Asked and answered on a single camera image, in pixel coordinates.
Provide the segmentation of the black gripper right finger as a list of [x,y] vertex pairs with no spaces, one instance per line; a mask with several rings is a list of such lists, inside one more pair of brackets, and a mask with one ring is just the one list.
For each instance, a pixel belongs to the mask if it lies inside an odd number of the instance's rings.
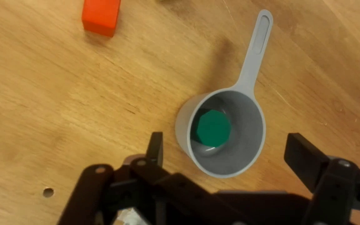
[[304,225],[349,225],[360,212],[360,168],[347,159],[328,157],[299,133],[287,138],[284,160],[313,194]]

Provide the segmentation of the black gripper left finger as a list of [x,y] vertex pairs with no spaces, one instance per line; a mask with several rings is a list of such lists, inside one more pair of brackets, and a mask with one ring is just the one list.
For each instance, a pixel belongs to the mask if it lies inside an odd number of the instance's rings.
[[163,168],[164,135],[150,137],[147,154],[120,169],[95,164],[83,170],[59,225],[112,225],[119,212],[134,208],[154,225],[208,225],[209,194],[182,174]]

